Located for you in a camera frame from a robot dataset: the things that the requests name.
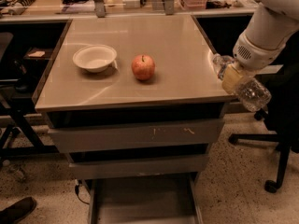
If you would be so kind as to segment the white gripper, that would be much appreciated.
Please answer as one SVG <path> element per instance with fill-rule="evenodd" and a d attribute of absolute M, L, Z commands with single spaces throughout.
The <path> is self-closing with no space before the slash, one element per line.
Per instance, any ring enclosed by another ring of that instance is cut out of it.
<path fill-rule="evenodd" d="M 238 63 L 228 64 L 225 68 L 222 80 L 223 89 L 228 94 L 233 94 L 237 86 L 249 78 L 245 70 L 256 71 L 265 68 L 276 59 L 281 51 L 282 48 L 259 48 L 249 41 L 245 33 L 242 33 L 233 48 L 233 55 Z"/>

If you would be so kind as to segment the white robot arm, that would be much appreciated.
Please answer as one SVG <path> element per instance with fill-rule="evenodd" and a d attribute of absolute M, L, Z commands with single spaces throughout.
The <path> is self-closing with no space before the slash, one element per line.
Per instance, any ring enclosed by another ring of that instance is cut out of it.
<path fill-rule="evenodd" d="M 235 63 L 225 70 L 222 87 L 232 94 L 242 77 L 272 63 L 298 30 L 299 0 L 260 0 L 235 43 Z"/>

